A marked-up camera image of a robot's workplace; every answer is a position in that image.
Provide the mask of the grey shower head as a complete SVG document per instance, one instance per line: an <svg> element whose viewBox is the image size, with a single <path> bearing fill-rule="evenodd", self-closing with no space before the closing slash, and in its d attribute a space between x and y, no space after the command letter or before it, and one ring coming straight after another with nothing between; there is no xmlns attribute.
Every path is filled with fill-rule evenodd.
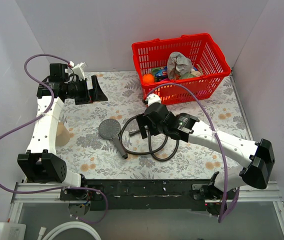
<svg viewBox="0 0 284 240"><path fill-rule="evenodd" d="M105 140L113 141L121 157L127 159L128 153L119 140L121 130L121 125L116 119L108 118L100 123L98 127L98 134Z"/></svg>

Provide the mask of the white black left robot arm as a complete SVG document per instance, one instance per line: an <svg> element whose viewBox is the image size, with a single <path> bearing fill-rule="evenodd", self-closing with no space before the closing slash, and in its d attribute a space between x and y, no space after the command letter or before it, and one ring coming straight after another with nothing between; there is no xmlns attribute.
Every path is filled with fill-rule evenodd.
<svg viewBox="0 0 284 240"><path fill-rule="evenodd" d="M56 137L59 117L66 99L73 99L76 105L106 102L97 76L91 76L92 88L88 88L84 75L85 63L71 69L68 65L52 63L50 74L37 90L37 116L30 143L25 153L20 153L17 163L26 178L32 183L54 183L72 187L71 194L77 200L88 196L88 187L82 183L82 176L68 170L64 160L57 156Z"/></svg>

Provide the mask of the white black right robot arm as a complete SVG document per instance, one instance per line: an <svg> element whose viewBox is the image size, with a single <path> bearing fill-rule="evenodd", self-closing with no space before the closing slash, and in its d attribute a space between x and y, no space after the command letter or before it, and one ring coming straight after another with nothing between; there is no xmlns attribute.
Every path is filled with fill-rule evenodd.
<svg viewBox="0 0 284 240"><path fill-rule="evenodd" d="M238 168L216 172L203 193L219 199L226 192L245 185L264 190L268 186L275 156L272 143L245 140L223 131L214 132L209 125L197 117L180 113L174 115L164 104L153 103L136 118L143 139L147 135L163 134L173 140L200 145L224 153L236 161Z"/></svg>

